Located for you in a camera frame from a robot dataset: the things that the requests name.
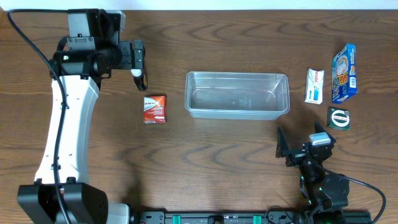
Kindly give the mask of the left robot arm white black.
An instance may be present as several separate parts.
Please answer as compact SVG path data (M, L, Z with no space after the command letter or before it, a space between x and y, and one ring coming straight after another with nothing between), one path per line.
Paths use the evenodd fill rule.
M144 43L120 40L121 11L69 9L67 18L69 34L45 62L53 103L44 156L33 183L19 187L18 204L34 223L138 223L129 205L109 202L90 185L87 156L101 82L113 70L128 70L146 90Z

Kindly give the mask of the red orange medicine box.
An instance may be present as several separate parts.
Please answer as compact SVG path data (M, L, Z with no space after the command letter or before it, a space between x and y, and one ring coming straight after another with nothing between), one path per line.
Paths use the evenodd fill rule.
M146 124L166 123L166 96L144 97L144 122Z

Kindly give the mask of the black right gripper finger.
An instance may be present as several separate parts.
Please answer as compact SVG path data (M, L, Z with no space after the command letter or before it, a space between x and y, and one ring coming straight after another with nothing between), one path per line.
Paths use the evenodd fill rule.
M277 128L277 147L276 147L275 156L286 157L288 152L289 152L289 146L287 144L283 130L282 128Z
M318 121L314 122L314 128L317 134L325 133L330 138L332 144L336 142L336 139L331 134L329 134Z

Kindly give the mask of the blue KoolFever box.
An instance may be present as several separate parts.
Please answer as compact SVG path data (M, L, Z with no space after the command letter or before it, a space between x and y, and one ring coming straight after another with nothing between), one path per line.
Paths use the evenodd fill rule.
M357 92L356 46L346 44L332 61L331 102L341 104Z

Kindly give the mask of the black bottle with white cap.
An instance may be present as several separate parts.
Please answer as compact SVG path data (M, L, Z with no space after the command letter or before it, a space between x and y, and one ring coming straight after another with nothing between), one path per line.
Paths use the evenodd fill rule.
M137 89L140 91L147 90L147 77L143 69L133 68L131 69L131 74L133 75L134 83Z

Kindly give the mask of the white Panadol box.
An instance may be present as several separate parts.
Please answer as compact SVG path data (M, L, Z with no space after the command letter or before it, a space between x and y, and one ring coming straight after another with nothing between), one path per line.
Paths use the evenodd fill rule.
M308 69L305 102L320 105L323 101L324 71Z

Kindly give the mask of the green round tin box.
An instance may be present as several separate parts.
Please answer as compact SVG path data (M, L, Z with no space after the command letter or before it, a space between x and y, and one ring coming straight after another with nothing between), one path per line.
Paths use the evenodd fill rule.
M350 129L351 116L349 111L338 108L329 108L327 116L327 127L347 131Z

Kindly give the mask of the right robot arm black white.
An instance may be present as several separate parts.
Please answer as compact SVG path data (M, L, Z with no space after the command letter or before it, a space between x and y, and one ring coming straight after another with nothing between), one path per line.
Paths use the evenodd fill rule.
M348 205L349 181L341 174L332 174L323 162L332 155L336 142L319 122L315 132L301 149L290 149L281 128L277 129L277 158L285 158L287 167L300 171L300 187L309 206L293 217L294 223L346 223L343 208Z

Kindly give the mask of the clear plastic container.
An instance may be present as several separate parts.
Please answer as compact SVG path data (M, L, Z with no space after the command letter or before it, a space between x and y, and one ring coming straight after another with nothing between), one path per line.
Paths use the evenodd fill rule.
M276 120L290 110L280 73L189 72L185 108L194 118Z

